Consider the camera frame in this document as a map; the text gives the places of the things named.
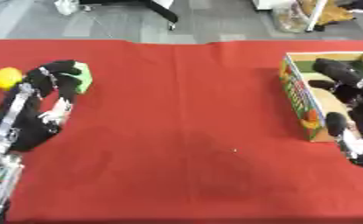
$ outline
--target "wire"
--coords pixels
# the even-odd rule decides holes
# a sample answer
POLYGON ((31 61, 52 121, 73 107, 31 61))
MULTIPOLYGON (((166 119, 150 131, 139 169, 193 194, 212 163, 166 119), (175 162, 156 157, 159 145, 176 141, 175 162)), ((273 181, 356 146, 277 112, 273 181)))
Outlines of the wire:
POLYGON ((106 28, 106 25, 104 25, 103 23, 101 23, 100 20, 98 20, 96 17, 92 17, 89 15, 89 11, 83 11, 84 14, 92 19, 93 21, 95 21, 101 28, 102 28, 102 31, 111 39, 114 39, 115 37, 108 31, 108 29, 106 28))

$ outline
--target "cardboard box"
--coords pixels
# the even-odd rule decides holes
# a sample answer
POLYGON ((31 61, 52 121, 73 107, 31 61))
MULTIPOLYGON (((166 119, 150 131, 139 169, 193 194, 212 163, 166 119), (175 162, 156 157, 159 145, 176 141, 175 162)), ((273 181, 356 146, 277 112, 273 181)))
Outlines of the cardboard box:
MULTIPOLYGON (((280 80, 307 138, 312 142, 332 142, 333 138, 325 127, 327 113, 339 112, 349 123, 353 122, 346 113, 346 105, 333 94, 309 86, 308 80, 329 80, 313 71, 312 65, 318 58, 348 62, 363 76, 363 52, 293 52, 287 53, 282 63, 280 80)), ((359 135, 355 125, 353 132, 359 135)))

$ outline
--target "tennis ball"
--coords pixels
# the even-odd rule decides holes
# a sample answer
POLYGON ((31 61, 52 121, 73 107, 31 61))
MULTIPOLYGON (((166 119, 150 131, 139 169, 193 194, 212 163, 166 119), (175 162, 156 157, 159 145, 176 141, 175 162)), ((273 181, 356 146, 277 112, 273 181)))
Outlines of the tennis ball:
POLYGON ((0 88, 7 91, 23 79, 22 72, 15 67, 0 69, 0 88))

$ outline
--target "red surface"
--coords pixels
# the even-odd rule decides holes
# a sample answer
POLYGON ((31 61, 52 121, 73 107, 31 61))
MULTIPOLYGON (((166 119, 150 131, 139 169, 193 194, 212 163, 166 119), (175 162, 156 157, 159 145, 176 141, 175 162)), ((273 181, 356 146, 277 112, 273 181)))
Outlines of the red surface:
POLYGON ((26 156, 10 220, 363 217, 363 169, 303 140, 278 80, 284 53, 315 51, 363 42, 0 41, 0 67, 76 59, 94 75, 26 156))

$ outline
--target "red tablecloth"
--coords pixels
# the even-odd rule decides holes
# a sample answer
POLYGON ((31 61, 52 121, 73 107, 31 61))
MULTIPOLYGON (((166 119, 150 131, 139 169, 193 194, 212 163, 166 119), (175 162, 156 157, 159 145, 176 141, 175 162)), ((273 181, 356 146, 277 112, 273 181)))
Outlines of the red tablecloth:
POLYGON ((278 80, 286 52, 318 51, 363 42, 0 41, 0 67, 76 59, 94 76, 64 132, 26 155, 10 220, 363 217, 363 169, 304 141, 278 80))

